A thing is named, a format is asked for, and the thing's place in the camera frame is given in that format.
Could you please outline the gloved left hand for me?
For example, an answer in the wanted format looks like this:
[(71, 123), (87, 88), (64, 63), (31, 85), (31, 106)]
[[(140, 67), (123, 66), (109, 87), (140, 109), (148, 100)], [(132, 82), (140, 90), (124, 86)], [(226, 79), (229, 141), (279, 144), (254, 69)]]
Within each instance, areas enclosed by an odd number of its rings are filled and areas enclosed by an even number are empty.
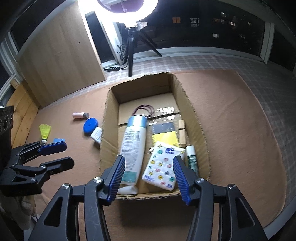
[(1, 211), (16, 222), (22, 230), (30, 228), (31, 216), (36, 216), (36, 203), (33, 195), (7, 197), (1, 193)]

